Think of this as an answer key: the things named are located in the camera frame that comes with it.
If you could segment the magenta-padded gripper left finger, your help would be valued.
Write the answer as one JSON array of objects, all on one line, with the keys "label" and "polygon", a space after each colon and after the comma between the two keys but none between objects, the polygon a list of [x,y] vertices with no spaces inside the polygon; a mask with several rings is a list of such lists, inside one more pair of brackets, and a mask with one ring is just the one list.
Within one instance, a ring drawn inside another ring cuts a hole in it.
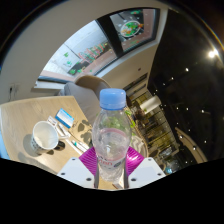
[{"label": "magenta-padded gripper left finger", "polygon": [[79,158],[70,158],[58,176],[84,188],[97,188],[99,169],[95,149],[88,149]]}]

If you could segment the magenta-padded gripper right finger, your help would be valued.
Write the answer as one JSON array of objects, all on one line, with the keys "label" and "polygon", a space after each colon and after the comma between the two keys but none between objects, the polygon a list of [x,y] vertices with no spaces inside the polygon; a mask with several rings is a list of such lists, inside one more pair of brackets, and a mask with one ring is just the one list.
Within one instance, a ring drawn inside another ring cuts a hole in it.
[{"label": "magenta-padded gripper right finger", "polygon": [[140,188],[165,177],[164,172],[152,157],[145,158],[129,148],[124,167],[124,187]]}]

